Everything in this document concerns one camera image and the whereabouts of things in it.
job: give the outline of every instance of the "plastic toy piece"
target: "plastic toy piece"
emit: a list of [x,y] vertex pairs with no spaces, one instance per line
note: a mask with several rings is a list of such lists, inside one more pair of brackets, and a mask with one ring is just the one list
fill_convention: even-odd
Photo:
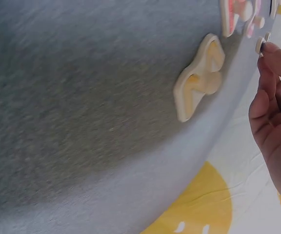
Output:
[[270,17],[272,19],[275,19],[275,16],[277,14],[277,9],[279,7],[279,5],[281,5],[281,0],[271,0],[271,13],[270,13]]
[[219,38],[208,34],[200,44],[193,62],[180,74],[173,93],[181,122],[191,118],[204,95],[215,93],[222,83],[219,70],[225,60]]
[[248,0],[220,1],[223,35],[229,37],[234,33],[239,17],[244,22],[250,19],[253,13],[253,6]]
[[251,38],[254,32],[254,27],[257,26],[259,29],[263,28],[265,25],[265,19],[258,16],[261,10],[261,0],[256,0],[254,4],[254,12],[251,19],[247,22],[244,33],[248,38]]
[[263,56],[261,52],[262,45],[271,39],[271,33],[266,33],[265,37],[259,37],[257,44],[256,44],[256,53],[260,56]]
[[269,41],[271,39],[271,33],[270,32],[266,33],[264,38],[266,41]]

